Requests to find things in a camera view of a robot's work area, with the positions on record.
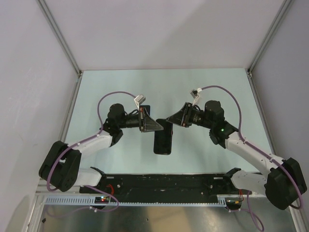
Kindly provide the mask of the pink-edged black phone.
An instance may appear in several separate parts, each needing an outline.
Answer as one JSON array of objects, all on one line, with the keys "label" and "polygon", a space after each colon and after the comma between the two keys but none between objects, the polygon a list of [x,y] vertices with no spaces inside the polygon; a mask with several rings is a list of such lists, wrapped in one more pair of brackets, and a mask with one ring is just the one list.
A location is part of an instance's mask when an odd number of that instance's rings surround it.
[{"label": "pink-edged black phone", "polygon": [[165,119],[157,119],[164,129],[155,131],[153,152],[157,155],[170,155],[172,150],[173,124]]}]

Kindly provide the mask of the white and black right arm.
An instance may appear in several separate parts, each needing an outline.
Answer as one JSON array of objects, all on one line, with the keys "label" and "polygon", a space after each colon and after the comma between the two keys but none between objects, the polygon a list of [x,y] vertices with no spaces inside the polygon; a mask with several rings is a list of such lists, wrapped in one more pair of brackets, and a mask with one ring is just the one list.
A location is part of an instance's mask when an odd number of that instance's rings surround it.
[{"label": "white and black right arm", "polygon": [[226,121],[219,101],[208,101],[204,110],[187,102],[182,109],[169,116],[167,121],[188,128],[197,125],[209,129],[215,145],[220,145],[250,163],[259,173],[250,174],[234,168],[225,174],[223,188],[233,194],[239,189],[251,190],[266,198],[278,209],[284,210],[300,200],[308,188],[300,164],[293,158],[283,159],[267,154],[245,138],[240,130]]}]

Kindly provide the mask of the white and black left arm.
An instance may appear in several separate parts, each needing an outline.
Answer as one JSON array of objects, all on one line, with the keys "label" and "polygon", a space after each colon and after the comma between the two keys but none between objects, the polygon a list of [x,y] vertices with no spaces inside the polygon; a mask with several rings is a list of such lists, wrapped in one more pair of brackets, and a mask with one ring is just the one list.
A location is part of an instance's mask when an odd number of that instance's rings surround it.
[{"label": "white and black left arm", "polygon": [[164,128],[148,113],[148,105],[141,105],[131,113],[123,105],[113,104],[99,133],[72,145],[56,141],[39,169],[39,177],[56,189],[66,192],[73,186],[89,185],[97,193],[107,188],[103,172],[95,167],[81,168],[80,163],[98,151],[117,144],[123,129],[138,128],[141,132],[162,131]]}]

